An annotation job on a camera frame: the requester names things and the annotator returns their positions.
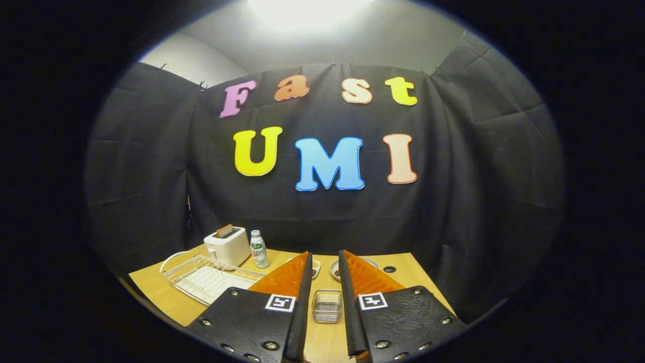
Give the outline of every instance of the white plate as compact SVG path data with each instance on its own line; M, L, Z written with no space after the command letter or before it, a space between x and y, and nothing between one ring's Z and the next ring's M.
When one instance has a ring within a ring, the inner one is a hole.
M363 260L365 260L368 264L370 264L370 265L372 265L372 266L376 267L377 269L379 269L379 270L381 269L381 268L379 267L379 264L377 264L377 263L376 263L376 261L372 260L371 258L367 258L367 257L361 257L361 258L362 258ZM334 273L334 272L336 272L336 270L338 270L338 260L336 260L336 261L332 262L332 265L331 265L331 266L329 266L329 273L330 273L330 274L332 274L332 276L333 276L336 280L340 281L340 280L341 280L341 277L340 277L340 276L336 276L336 274Z
M289 262L291 260L293 260L293 257L291 257L290 259L288 259L287 261L284 261L284 262L287 263L287 262ZM312 270L313 270L312 279L314 279L314 278L316 278L316 276L318 276L318 271L321 270L321 262L318 261L318 260L312 260Z

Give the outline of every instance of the pink letter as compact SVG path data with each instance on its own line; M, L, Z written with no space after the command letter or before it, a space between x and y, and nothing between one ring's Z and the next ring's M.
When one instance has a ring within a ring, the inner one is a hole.
M237 102L240 105L244 105L246 98L248 97L248 90L243 88L248 88L249 90L255 89L255 81L249 81L240 83L239 85L233 85L226 87L226 101L224 101L224 110L219 114L219 118L225 118L228 116L234 116L240 113L240 109L237 108Z
M408 144L412 136L408 134L390 134L383 136L383 142L390 146L390 159L392 161L392 173L388 175L388 181L392 184L407 184L417 179L417 173L412 171L410 161L410 148Z

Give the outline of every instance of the white toaster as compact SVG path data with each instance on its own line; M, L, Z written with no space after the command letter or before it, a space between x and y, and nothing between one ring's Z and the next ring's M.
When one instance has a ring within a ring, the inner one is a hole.
M208 255L224 264L240 266L251 255L251 247L246 237L246 229L233 227L233 231L220 238L217 232L204 238Z

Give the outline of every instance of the dish rack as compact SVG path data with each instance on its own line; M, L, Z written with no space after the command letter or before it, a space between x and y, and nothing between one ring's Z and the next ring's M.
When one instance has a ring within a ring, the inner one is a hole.
M194 256L183 264L164 270L166 264L180 254ZM266 276L264 273L225 264L192 251L178 252L168 257L161 264L159 273L182 293L206 306L210 306L229 287L248 289Z

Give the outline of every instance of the black border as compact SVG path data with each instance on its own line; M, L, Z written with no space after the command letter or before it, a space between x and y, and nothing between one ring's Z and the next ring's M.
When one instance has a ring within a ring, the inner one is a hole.
M31 347L10 349L14 358L224 361L224 353L143 308L145 301L127 293L88 248L81 179L92 120L118 75L157 40L221 3L24 2L6 13L13 52L3 68L8 100L17 107L7 123L16 126L18 141L6 169L9 194L17 197L13 227L20 233L8 245L26 258L15 259L19 267L36 257L43 268L27 284L35 296L13 295L30 312L17 314L18 327L41 331L14 337ZM644 256L634 228L642 200L635 182L642 142L632 103L642 9L637 1L435 4L468 23L534 82L561 132L568 197L553 249L531 280L428 361L629 360L628 347L642 336L624 306L626 292L638 286L631 266ZM16 187L25 189L13 193ZM32 236L36 229L54 236L44 242ZM8 283L17 285L8 291L26 285ZM34 314L46 319L34 324L33 317L23 318Z

